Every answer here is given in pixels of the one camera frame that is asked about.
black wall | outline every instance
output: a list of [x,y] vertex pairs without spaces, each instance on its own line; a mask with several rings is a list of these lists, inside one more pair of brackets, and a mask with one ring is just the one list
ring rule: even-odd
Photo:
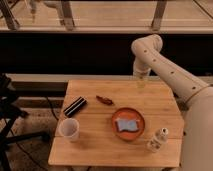
[[[0,72],[131,75],[139,34],[0,33]],[[162,54],[196,75],[213,73],[213,35],[161,35]]]

white mug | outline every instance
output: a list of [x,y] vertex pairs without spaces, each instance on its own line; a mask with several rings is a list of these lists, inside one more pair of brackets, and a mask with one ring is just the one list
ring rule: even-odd
[[59,124],[58,132],[62,137],[74,142],[79,138],[79,122],[73,118],[67,118]]

orange plate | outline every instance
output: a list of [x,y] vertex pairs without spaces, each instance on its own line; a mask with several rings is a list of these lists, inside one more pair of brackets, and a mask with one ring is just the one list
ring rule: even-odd
[[[138,125],[138,131],[136,132],[128,132],[128,131],[122,131],[119,132],[116,124],[116,119],[121,118],[121,119],[135,119],[137,120],[137,125]],[[145,121],[143,116],[135,109],[124,107],[118,109],[112,116],[112,128],[113,131],[117,136],[120,138],[127,140],[127,141],[132,141],[136,138],[138,138],[144,131],[145,128]]]

salt shaker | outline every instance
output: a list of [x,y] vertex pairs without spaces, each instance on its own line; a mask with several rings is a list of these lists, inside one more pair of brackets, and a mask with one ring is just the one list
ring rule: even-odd
[[167,128],[157,130],[152,139],[147,143],[147,148],[152,152],[157,152],[166,143],[168,134],[169,130]]

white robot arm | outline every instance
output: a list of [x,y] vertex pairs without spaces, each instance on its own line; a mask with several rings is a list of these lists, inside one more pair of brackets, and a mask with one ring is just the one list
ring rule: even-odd
[[158,35],[135,40],[133,74],[143,77],[151,68],[189,107],[180,169],[213,171],[213,87],[163,57],[162,45]]

